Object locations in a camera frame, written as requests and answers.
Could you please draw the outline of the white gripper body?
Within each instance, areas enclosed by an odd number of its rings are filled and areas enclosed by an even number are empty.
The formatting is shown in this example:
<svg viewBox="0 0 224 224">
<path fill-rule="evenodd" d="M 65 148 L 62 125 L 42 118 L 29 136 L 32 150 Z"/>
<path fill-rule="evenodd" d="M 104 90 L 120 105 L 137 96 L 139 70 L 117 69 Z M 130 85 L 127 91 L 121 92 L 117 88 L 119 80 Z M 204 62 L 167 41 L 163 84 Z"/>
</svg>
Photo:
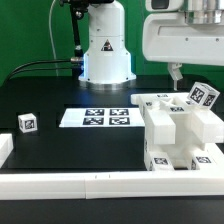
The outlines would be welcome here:
<svg viewBox="0 0 224 224">
<path fill-rule="evenodd" d="M 148 61 L 224 66 L 224 22 L 188 25 L 183 13 L 151 14 L 142 50 Z"/>
</svg>

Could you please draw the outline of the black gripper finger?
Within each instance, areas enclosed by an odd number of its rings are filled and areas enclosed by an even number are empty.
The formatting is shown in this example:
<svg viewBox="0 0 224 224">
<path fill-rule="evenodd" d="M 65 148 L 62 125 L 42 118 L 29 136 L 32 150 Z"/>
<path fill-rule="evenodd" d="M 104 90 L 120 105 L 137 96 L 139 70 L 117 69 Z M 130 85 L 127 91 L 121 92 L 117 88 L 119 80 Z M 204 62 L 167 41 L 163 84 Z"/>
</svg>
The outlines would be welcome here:
<svg viewBox="0 0 224 224">
<path fill-rule="evenodd" d="M 168 72 L 173 79 L 173 88 L 174 90 L 178 89 L 178 81 L 183 78 L 180 68 L 182 67 L 181 63 L 169 63 Z"/>
</svg>

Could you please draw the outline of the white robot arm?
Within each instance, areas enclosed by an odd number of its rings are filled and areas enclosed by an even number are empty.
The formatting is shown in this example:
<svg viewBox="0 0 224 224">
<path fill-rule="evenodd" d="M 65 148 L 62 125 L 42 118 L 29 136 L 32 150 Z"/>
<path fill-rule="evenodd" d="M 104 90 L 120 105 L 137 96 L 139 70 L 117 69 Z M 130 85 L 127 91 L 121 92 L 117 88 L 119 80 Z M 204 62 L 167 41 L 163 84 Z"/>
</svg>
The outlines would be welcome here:
<svg viewBox="0 0 224 224">
<path fill-rule="evenodd" d="M 145 0 L 143 55 L 166 62 L 174 81 L 183 64 L 224 66 L 224 0 Z"/>
</svg>

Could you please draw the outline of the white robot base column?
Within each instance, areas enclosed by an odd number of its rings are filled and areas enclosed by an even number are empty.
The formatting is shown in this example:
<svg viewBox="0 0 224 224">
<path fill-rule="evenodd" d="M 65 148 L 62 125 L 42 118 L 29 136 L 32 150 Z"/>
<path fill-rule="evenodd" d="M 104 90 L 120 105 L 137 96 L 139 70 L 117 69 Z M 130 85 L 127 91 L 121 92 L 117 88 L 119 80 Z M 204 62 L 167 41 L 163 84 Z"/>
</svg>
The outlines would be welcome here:
<svg viewBox="0 0 224 224">
<path fill-rule="evenodd" d="M 125 11 L 122 4 L 117 0 L 91 4 L 88 14 L 89 48 L 84 54 L 80 84 L 98 90 L 117 90 L 128 86 L 136 75 L 131 71 L 131 54 L 125 47 Z"/>
</svg>

